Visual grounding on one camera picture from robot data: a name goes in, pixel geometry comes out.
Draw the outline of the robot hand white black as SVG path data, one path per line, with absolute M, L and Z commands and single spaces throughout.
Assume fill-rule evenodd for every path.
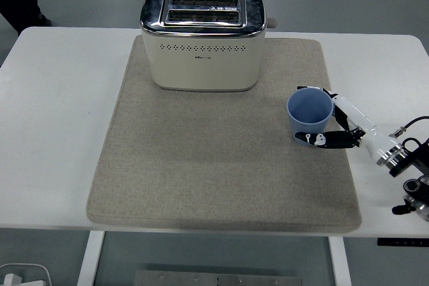
M 402 144 L 392 136 L 379 132 L 377 126 L 349 100 L 325 88 L 314 89 L 329 95 L 333 103 L 332 116 L 343 129 L 323 133 L 301 130 L 295 138 L 323 149 L 364 147 L 377 165 L 390 169 L 406 158 L 408 153 Z

